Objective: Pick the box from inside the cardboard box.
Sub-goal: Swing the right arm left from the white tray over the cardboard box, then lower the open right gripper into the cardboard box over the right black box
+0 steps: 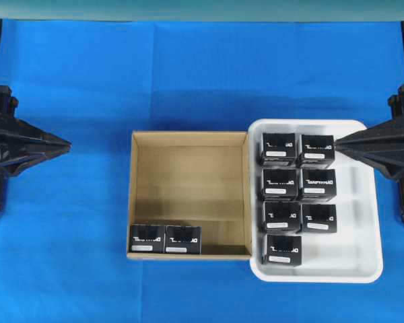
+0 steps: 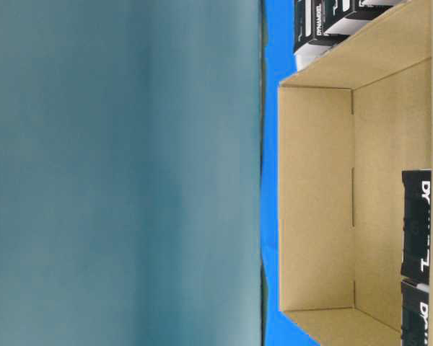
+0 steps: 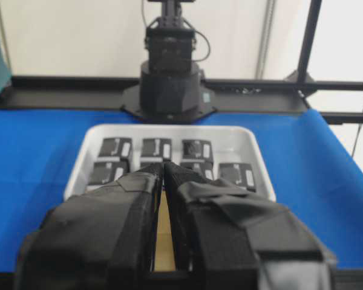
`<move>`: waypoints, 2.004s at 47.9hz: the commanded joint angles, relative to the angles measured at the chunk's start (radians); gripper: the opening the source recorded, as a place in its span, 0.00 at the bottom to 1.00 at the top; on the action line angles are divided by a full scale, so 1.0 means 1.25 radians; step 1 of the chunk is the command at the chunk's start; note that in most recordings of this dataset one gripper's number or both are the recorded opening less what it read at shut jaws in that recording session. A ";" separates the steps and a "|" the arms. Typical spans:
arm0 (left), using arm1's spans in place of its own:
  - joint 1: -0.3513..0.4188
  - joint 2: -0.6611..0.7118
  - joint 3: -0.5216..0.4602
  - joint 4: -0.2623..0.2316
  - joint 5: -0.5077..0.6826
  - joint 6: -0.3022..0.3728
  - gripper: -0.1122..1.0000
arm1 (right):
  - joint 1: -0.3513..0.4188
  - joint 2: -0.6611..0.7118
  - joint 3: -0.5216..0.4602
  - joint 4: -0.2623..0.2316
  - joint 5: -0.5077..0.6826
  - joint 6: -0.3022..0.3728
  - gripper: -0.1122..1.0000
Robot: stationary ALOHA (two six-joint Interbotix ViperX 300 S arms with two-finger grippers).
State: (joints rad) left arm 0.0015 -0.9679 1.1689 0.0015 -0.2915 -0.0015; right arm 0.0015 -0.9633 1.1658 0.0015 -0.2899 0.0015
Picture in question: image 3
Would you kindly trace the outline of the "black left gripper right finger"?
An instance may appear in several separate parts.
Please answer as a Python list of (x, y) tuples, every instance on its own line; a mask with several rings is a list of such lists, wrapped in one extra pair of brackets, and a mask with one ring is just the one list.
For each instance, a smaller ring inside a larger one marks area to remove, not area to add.
[(333, 289), (334, 254), (285, 205), (164, 165), (176, 265), (203, 289)]

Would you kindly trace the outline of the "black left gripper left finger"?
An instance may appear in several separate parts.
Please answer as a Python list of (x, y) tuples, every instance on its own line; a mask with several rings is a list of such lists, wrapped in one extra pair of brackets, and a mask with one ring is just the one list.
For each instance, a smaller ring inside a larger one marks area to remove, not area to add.
[(152, 164), (49, 210), (19, 249), (15, 289), (139, 289), (162, 183), (163, 166)]

